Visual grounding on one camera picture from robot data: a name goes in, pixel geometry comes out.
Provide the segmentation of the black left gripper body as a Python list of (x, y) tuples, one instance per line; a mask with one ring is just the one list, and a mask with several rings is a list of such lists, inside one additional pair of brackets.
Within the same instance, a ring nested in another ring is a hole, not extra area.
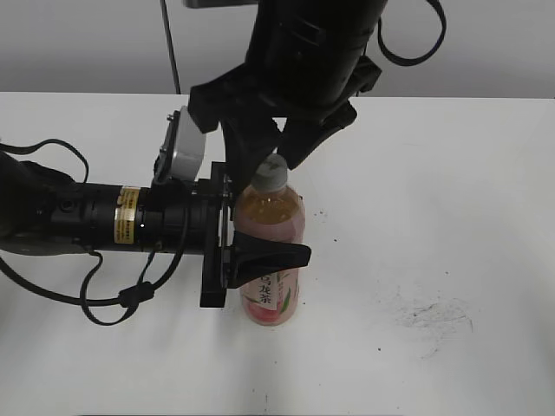
[(198, 180), (191, 196), (191, 248), (203, 257), (199, 306), (204, 309), (225, 306), (231, 253), (231, 195), (225, 163), (213, 162), (210, 177)]

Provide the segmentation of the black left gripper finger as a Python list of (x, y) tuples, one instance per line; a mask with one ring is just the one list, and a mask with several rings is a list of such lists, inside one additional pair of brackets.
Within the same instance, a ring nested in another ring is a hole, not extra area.
[(225, 287), (238, 289), (272, 273), (306, 267), (311, 248), (303, 244), (264, 240), (235, 231), (226, 255)]

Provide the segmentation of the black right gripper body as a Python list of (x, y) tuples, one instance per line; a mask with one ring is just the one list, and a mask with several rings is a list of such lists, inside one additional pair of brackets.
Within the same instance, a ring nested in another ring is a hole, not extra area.
[(245, 116), (285, 117), (345, 128), (357, 116), (349, 99), (371, 90), (382, 70), (371, 60), (360, 60), (339, 97), (330, 104), (315, 104), (307, 97), (294, 98), (273, 88), (242, 64), (213, 81), (191, 88), (188, 113), (203, 133), (216, 129), (222, 120)]

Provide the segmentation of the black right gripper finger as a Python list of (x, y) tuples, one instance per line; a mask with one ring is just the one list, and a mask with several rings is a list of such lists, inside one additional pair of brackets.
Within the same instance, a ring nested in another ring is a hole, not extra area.
[(355, 108), (347, 101), (322, 120), (288, 119), (277, 153), (285, 159), (289, 169), (296, 169), (328, 138), (349, 127), (356, 116)]
[(239, 117), (221, 121), (225, 164), (232, 192), (240, 195), (260, 164), (278, 147), (282, 134), (272, 117)]

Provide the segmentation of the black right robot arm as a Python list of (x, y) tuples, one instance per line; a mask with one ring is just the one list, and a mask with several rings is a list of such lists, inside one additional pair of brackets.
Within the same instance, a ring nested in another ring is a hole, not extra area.
[(293, 170), (351, 125), (350, 98), (381, 70), (362, 52), (383, 1), (261, 1), (245, 61), (191, 89), (188, 112), (225, 141), (226, 173), (240, 194), (271, 153)]

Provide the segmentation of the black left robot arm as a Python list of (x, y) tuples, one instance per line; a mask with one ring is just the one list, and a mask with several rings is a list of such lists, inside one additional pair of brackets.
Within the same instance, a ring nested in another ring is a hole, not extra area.
[(261, 276), (302, 268), (310, 248), (235, 232), (227, 243), (225, 165), (209, 179), (149, 188), (80, 183), (69, 175), (1, 157), (1, 248), (24, 256), (151, 250), (203, 257), (199, 304), (221, 308), (226, 292)]

